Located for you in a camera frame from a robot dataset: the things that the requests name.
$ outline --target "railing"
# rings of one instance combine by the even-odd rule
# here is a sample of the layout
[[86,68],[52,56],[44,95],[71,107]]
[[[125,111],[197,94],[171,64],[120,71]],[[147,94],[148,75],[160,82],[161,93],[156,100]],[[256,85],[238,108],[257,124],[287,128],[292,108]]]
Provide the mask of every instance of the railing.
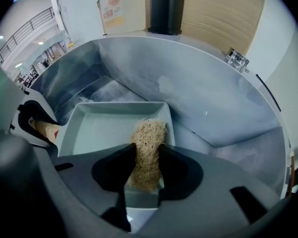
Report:
[[4,62],[9,54],[26,36],[51,18],[53,18],[52,7],[42,11],[21,26],[0,49],[0,63]]

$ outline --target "wooden wall panel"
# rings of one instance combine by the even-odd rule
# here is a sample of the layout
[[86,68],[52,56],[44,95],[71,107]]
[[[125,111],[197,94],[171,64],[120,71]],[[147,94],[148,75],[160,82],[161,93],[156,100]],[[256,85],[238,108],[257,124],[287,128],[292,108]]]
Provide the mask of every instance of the wooden wall panel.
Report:
[[[246,54],[255,36],[265,0],[184,0],[182,33],[227,52]],[[147,27],[150,0],[146,0]]]

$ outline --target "hay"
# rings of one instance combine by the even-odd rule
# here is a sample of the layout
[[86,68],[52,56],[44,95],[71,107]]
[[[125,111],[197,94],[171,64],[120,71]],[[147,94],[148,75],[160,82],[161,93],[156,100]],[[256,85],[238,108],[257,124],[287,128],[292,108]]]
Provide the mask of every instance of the hay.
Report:
[[128,179],[128,185],[146,192],[153,192],[159,184],[158,147],[164,142],[165,123],[161,120],[139,121],[132,136],[135,143],[136,166]]

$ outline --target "white wall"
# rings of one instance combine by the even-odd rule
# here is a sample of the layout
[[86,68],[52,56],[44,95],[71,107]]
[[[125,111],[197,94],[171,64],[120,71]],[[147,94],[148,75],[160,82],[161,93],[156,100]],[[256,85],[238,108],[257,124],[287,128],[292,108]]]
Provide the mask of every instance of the white wall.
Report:
[[282,112],[292,148],[298,154],[298,26],[277,68],[266,81]]
[[17,0],[2,18],[0,34],[7,40],[27,21],[50,7],[51,0]]
[[97,1],[59,0],[64,22],[74,44],[81,45],[104,34]]
[[265,0],[247,66],[263,81],[276,69],[293,37],[296,21],[282,0]]

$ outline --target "gray litter box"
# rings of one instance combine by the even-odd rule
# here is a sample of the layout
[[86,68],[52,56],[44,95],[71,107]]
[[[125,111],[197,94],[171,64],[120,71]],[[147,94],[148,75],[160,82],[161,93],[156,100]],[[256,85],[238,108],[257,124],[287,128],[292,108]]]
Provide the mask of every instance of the gray litter box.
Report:
[[165,143],[175,145],[170,109],[165,102],[79,103],[58,133],[58,156],[90,153],[127,144],[141,119],[164,121],[167,129]]

